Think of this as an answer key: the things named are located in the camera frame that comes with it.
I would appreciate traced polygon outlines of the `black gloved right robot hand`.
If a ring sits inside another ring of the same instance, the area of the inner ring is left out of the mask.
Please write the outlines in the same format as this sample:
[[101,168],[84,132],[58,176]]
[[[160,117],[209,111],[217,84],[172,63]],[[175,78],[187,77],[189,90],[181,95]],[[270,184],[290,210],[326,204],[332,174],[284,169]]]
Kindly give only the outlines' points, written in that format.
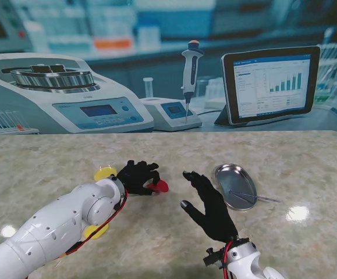
[[225,244],[238,236],[238,231],[232,221],[223,196],[211,181],[195,171],[183,172],[184,178],[197,190],[203,201],[205,212],[201,213],[189,201],[182,200],[181,208],[198,224],[211,239]]

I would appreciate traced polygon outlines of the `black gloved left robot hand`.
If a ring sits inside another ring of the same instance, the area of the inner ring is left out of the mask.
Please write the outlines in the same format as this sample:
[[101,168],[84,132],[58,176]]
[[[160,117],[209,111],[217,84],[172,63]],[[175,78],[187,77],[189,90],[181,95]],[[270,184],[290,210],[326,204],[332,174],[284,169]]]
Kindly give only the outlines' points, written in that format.
[[158,168],[159,165],[156,163],[147,164],[145,161],[135,163],[133,160],[129,160],[116,177],[122,182],[129,194],[150,196],[154,191],[144,185],[150,180],[154,185],[160,181]]

